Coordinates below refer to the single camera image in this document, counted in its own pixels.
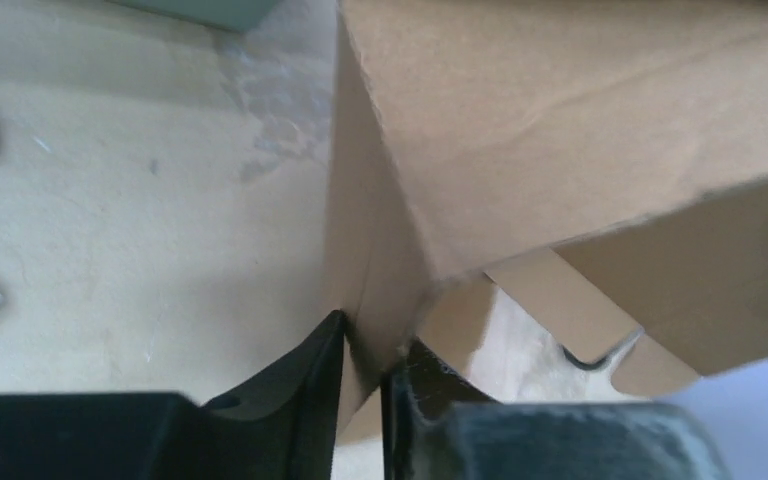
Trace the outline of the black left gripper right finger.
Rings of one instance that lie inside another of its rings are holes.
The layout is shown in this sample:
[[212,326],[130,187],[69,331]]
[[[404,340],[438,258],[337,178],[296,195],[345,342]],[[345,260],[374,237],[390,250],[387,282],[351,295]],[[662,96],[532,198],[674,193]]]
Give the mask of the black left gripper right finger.
[[414,341],[381,381],[388,479],[728,479],[710,436],[663,403],[501,403]]

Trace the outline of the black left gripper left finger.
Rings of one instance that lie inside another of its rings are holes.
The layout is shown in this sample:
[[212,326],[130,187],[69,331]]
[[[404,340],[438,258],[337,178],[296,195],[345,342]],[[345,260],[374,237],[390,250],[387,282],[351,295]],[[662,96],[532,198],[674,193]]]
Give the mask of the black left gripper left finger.
[[0,479],[327,479],[346,317],[197,405],[176,392],[0,395]]

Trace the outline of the brown cardboard box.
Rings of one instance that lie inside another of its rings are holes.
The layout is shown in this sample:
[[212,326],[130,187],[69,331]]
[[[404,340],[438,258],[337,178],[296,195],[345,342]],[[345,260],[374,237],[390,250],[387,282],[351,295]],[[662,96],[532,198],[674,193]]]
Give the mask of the brown cardboard box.
[[768,1],[342,1],[324,306],[345,427],[492,286],[655,397],[768,358]]

